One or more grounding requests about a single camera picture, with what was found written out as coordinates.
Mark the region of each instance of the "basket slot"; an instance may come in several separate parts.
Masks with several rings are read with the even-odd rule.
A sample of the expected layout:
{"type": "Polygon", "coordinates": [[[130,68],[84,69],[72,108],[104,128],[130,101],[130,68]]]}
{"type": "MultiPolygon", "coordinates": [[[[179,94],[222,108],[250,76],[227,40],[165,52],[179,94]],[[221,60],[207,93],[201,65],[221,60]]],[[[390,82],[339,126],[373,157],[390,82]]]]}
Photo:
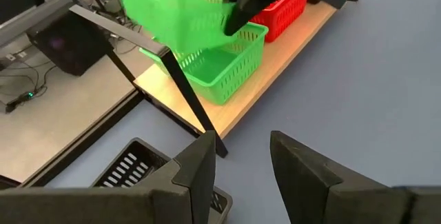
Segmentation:
{"type": "Polygon", "coordinates": [[[123,169],[121,169],[121,167],[116,167],[116,169],[120,172],[120,173],[122,173],[122,174],[124,174],[125,173],[125,170],[123,170],[123,169]]]}
{"type": "Polygon", "coordinates": [[[117,184],[117,183],[118,183],[118,180],[114,179],[114,178],[111,177],[111,176],[108,176],[107,179],[109,179],[113,184],[117,184]]]}
{"type": "Polygon", "coordinates": [[[132,182],[130,182],[129,180],[124,181],[126,185],[128,185],[129,187],[132,187],[134,184],[132,182]]]}
{"type": "Polygon", "coordinates": [[[112,175],[114,175],[115,177],[117,177],[118,179],[121,179],[122,176],[120,174],[118,174],[117,172],[112,172],[112,175]]]}
{"type": "Polygon", "coordinates": [[[129,156],[131,159],[133,159],[134,161],[136,161],[136,157],[135,157],[131,152],[129,152],[128,156],[129,156]]]}
{"type": "Polygon", "coordinates": [[[227,205],[226,199],[222,196],[219,196],[216,192],[213,192],[211,207],[214,210],[216,210],[218,213],[222,214],[226,205],[227,205]]]}
{"type": "Polygon", "coordinates": [[[143,162],[140,162],[139,163],[142,167],[144,167],[144,169],[148,169],[149,167],[146,165],[146,164],[144,164],[143,162]]]}
{"type": "Polygon", "coordinates": [[[104,181],[103,184],[104,184],[104,186],[107,186],[107,187],[113,187],[113,184],[111,184],[107,181],[104,181]]]}
{"type": "Polygon", "coordinates": [[[133,183],[138,183],[138,182],[139,182],[139,180],[136,179],[136,178],[135,178],[134,176],[132,176],[132,175],[129,176],[129,179],[132,180],[133,183]]]}
{"type": "Polygon", "coordinates": [[[126,170],[128,170],[130,167],[126,164],[126,163],[124,163],[124,162],[120,162],[119,163],[123,168],[125,168],[126,170]]]}
{"type": "Polygon", "coordinates": [[[142,178],[143,176],[139,174],[137,171],[133,171],[133,175],[135,175],[138,179],[142,178]]]}
{"type": "Polygon", "coordinates": [[[124,161],[127,162],[129,165],[133,165],[133,161],[131,161],[129,158],[125,157],[124,161]]]}
{"type": "Polygon", "coordinates": [[[136,169],[137,169],[141,174],[145,174],[145,170],[143,170],[143,168],[137,166],[136,169]]]}

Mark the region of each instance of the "black computer case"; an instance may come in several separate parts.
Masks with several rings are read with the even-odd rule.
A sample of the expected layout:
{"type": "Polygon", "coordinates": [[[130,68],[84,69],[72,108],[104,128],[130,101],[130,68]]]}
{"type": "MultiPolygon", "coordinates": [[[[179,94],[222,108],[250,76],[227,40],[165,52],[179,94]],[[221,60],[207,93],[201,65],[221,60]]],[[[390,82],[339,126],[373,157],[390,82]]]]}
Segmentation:
{"type": "Polygon", "coordinates": [[[27,31],[35,45],[62,71],[81,76],[113,49],[103,32],[68,8],[27,31]]]}

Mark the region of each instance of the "red basket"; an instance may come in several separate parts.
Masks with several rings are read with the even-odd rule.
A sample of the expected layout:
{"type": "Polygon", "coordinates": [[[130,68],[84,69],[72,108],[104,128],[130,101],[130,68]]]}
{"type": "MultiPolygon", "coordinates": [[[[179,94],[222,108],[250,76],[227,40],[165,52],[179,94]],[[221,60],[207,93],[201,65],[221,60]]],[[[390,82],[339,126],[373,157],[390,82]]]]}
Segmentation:
{"type": "Polygon", "coordinates": [[[307,0],[277,0],[251,19],[267,26],[266,42],[274,41],[305,10],[307,0]]]}

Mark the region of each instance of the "desk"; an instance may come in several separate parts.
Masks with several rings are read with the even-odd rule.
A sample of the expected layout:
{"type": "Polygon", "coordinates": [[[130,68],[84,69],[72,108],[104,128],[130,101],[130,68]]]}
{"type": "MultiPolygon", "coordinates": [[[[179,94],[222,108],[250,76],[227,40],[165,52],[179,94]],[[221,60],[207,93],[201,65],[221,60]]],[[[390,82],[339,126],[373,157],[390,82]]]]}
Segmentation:
{"type": "MultiPolygon", "coordinates": [[[[277,40],[265,44],[262,64],[225,105],[215,105],[199,97],[221,138],[227,136],[335,12],[336,9],[326,3],[308,5],[305,12],[277,40]]],[[[153,65],[147,69],[135,80],[135,84],[191,128],[204,131],[176,84],[158,66],[153,65]]]]}

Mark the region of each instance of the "green plastic basket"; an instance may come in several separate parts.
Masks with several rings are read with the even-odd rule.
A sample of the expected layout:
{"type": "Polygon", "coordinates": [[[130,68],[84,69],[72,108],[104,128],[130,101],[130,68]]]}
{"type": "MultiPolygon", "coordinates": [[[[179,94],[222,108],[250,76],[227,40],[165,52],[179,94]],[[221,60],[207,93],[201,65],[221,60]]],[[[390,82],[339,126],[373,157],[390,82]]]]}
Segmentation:
{"type": "MultiPolygon", "coordinates": [[[[268,28],[248,23],[238,31],[238,38],[217,48],[191,54],[174,53],[193,90],[208,101],[224,104],[239,89],[262,62],[265,35],[268,28]]],[[[164,73],[161,59],[144,49],[164,73]]]]}
{"type": "Polygon", "coordinates": [[[127,15],[172,50],[194,52],[230,43],[224,35],[233,3],[223,0],[123,0],[127,15]]]}

